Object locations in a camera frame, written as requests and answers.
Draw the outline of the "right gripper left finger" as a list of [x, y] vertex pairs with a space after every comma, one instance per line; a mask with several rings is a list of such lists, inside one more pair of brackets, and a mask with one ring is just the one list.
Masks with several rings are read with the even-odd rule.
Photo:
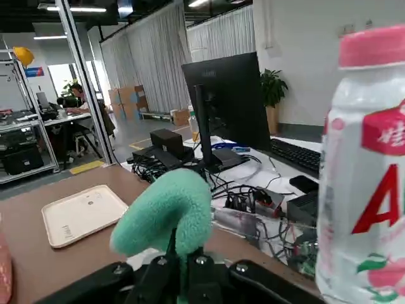
[[126, 262], [111, 263], [49, 294], [38, 303], [174, 303], [178, 291], [179, 257], [176, 229], [166, 253], [134, 270]]

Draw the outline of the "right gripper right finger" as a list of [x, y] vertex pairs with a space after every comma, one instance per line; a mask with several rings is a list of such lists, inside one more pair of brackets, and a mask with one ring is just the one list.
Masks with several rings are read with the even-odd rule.
[[187, 256], [189, 303], [321, 303], [286, 279], [250, 261], [215, 263], [201, 249]]

